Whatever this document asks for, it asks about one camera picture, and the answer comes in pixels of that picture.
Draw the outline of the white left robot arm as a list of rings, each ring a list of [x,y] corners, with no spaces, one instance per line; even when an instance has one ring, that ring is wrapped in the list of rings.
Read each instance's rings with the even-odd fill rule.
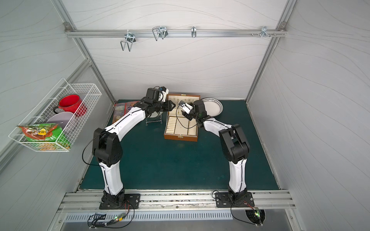
[[[92,154],[98,161],[105,183],[102,208],[121,208],[125,203],[119,169],[123,155],[120,142],[132,128],[152,113],[168,112],[175,108],[175,104],[166,99],[168,93],[166,87],[147,89],[146,96],[136,102],[122,118],[104,129],[94,131]]]

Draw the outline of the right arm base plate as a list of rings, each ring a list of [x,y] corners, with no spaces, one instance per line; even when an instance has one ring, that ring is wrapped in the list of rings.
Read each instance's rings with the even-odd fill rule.
[[[214,191],[212,197],[217,208],[251,208],[255,206],[252,193],[247,191],[238,194]]]

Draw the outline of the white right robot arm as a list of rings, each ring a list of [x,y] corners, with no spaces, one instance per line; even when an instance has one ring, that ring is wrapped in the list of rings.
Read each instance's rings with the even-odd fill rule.
[[[229,161],[229,199],[234,203],[242,200],[248,192],[245,181],[245,166],[250,152],[250,145],[242,127],[239,124],[225,124],[208,115],[202,100],[190,104],[180,101],[178,106],[182,109],[184,117],[190,121],[195,119],[198,127],[204,128],[220,138],[223,154]]]

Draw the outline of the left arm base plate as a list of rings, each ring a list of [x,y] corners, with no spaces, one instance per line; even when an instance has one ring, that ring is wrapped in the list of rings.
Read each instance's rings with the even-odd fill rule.
[[[99,205],[100,210],[118,210],[118,209],[138,209],[140,203],[140,194],[104,194]]]

